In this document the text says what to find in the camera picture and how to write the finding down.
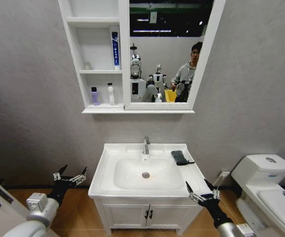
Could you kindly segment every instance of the gray wall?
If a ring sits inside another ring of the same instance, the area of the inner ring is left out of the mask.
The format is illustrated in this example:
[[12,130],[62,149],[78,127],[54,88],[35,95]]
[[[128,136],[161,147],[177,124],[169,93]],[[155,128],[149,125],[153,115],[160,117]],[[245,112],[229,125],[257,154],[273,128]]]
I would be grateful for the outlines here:
[[213,181],[246,154],[285,158],[285,1],[227,0],[194,115],[82,115],[56,0],[0,0],[0,177],[51,184],[104,142],[187,143]]

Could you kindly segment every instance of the sink basin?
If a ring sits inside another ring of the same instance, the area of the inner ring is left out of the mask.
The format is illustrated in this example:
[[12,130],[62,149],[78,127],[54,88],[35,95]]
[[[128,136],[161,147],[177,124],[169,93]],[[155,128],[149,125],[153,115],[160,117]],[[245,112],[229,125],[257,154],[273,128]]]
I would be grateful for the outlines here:
[[188,198],[187,181],[196,194],[210,192],[198,166],[178,166],[171,151],[182,151],[194,161],[186,144],[149,144],[143,155],[142,143],[105,144],[89,189],[95,197]]
[[173,159],[122,159],[116,163],[114,183],[127,190],[176,190],[184,180]]

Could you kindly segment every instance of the white bottle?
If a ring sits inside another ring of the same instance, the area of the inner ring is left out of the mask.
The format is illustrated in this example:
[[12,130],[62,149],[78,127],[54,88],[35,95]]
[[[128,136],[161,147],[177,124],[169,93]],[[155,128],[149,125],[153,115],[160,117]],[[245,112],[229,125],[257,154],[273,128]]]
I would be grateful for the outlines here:
[[115,105],[114,88],[112,86],[112,83],[108,83],[107,85],[109,103],[111,105]]

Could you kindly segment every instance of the mirror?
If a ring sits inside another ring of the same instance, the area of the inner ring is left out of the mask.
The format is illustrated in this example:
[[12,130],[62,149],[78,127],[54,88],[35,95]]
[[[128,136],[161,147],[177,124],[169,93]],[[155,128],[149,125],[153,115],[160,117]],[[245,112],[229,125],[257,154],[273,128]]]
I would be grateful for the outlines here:
[[187,102],[214,0],[129,2],[131,102]]

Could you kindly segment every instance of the toilet seat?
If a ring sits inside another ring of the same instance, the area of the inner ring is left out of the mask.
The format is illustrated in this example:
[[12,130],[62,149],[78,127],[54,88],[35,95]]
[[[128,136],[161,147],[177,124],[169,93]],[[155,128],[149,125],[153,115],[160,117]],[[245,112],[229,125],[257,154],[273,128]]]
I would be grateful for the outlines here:
[[285,225],[285,190],[263,190],[257,195]]

